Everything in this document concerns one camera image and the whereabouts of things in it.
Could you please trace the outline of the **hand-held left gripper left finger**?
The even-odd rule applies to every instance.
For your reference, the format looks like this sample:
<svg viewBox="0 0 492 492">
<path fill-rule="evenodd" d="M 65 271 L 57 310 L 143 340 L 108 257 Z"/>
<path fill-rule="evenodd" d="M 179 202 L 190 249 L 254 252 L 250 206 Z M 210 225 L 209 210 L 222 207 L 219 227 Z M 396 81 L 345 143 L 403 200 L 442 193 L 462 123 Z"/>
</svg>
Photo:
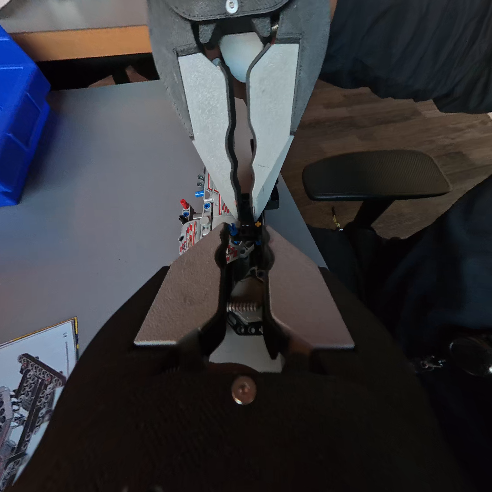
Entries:
<svg viewBox="0 0 492 492">
<path fill-rule="evenodd" d="M 138 348 L 174 348 L 209 357 L 226 333 L 229 230 L 213 229 L 170 266 L 134 339 Z"/>
</svg>

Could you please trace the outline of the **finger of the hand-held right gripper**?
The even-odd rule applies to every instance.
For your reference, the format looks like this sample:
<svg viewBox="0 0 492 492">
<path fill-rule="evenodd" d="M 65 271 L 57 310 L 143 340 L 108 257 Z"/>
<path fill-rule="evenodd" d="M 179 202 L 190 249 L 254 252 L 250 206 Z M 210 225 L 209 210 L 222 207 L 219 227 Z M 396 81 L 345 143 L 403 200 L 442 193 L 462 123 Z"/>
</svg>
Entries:
<svg viewBox="0 0 492 492">
<path fill-rule="evenodd" d="M 248 120 L 254 136 L 250 204 L 254 219 L 266 208 L 293 141 L 298 43 L 267 45 L 247 72 Z"/>
<path fill-rule="evenodd" d="M 231 74 L 219 58 L 178 57 L 193 143 L 225 205 L 240 217 L 241 190 L 234 152 L 236 112 Z"/>
</svg>

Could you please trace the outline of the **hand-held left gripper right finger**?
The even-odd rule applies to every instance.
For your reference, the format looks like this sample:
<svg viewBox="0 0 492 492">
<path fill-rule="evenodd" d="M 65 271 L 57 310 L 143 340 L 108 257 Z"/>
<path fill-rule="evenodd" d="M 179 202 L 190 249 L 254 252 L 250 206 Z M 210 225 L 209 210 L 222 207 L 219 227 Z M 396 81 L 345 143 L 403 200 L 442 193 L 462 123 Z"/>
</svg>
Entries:
<svg viewBox="0 0 492 492">
<path fill-rule="evenodd" d="M 263 338 L 269 356 L 354 349 L 318 265 L 269 225 L 264 228 L 262 253 Z"/>
</svg>

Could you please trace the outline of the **grey red lego truck model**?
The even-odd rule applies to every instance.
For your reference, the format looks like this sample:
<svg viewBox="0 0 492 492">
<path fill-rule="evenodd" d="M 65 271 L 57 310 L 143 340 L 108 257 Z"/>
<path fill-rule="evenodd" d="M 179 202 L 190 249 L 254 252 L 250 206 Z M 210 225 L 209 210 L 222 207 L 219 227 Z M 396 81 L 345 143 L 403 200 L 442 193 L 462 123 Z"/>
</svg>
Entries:
<svg viewBox="0 0 492 492">
<path fill-rule="evenodd" d="M 225 205 L 206 168 L 198 174 L 196 185 L 198 190 L 195 197 L 203 200 L 203 206 L 196 211 L 187 200 L 180 201 L 182 211 L 179 220 L 182 227 L 178 238 L 179 254 L 186 253 L 213 229 L 227 225 L 229 236 L 224 253 L 230 278 L 226 298 L 227 323 L 237 335 L 263 336 L 263 300 L 267 277 L 263 239 L 253 242 L 237 236 L 239 221 Z M 262 237 L 264 215 L 255 225 L 262 225 Z"/>
</svg>

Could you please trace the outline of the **black lego beam blue pins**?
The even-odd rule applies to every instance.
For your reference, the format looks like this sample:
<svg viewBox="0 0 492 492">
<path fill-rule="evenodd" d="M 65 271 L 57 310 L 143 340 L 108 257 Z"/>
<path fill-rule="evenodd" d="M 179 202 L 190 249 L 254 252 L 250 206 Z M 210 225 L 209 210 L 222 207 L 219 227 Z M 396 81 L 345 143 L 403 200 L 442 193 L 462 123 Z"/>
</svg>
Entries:
<svg viewBox="0 0 492 492">
<path fill-rule="evenodd" d="M 236 206 L 238 230 L 237 236 L 246 241 L 257 242 L 261 240 L 262 225 L 256 226 L 257 219 L 253 216 L 250 195 L 242 193 L 238 177 L 239 161 L 235 152 L 235 138 L 233 135 L 227 137 L 226 149 L 231 163 L 230 184 L 233 193 L 233 205 Z"/>
</svg>

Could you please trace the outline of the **person's right forearm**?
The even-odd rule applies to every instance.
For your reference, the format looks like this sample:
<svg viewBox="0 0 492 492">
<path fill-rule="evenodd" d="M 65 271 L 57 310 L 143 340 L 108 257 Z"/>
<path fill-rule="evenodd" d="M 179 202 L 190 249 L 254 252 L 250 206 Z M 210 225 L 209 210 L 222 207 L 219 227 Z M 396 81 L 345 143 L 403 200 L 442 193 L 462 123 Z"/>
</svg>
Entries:
<svg viewBox="0 0 492 492">
<path fill-rule="evenodd" d="M 440 112 L 491 112 L 491 1 L 331 1 L 319 79 Z"/>
</svg>

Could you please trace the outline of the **lego instruction booklet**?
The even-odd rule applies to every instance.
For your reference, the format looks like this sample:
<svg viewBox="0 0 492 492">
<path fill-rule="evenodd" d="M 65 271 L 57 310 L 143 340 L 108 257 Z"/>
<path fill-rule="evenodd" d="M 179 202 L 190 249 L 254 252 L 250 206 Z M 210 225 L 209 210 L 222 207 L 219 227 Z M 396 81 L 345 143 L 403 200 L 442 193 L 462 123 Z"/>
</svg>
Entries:
<svg viewBox="0 0 492 492">
<path fill-rule="evenodd" d="M 77 318 L 1 344 L 1 491 L 39 445 L 78 350 Z"/>
</svg>

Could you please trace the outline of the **grey desk with wooden edge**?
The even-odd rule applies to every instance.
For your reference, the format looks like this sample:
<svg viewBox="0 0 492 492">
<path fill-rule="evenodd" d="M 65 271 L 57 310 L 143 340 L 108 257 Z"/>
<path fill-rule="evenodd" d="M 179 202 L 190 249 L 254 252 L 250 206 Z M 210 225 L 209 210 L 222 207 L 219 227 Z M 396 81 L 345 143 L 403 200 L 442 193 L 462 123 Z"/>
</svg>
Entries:
<svg viewBox="0 0 492 492">
<path fill-rule="evenodd" d="M 151 52 L 146 1 L 1 1 L 1 26 L 36 62 Z"/>
</svg>

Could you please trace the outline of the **blue plastic bin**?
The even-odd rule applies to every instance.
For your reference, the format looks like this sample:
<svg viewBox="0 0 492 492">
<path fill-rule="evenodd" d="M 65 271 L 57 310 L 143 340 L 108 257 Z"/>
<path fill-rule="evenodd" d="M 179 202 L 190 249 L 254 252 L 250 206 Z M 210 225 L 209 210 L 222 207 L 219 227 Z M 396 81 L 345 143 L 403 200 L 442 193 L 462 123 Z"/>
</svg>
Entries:
<svg viewBox="0 0 492 492">
<path fill-rule="evenodd" d="M 1 207 L 19 203 L 50 106 L 50 83 L 1 28 Z"/>
</svg>

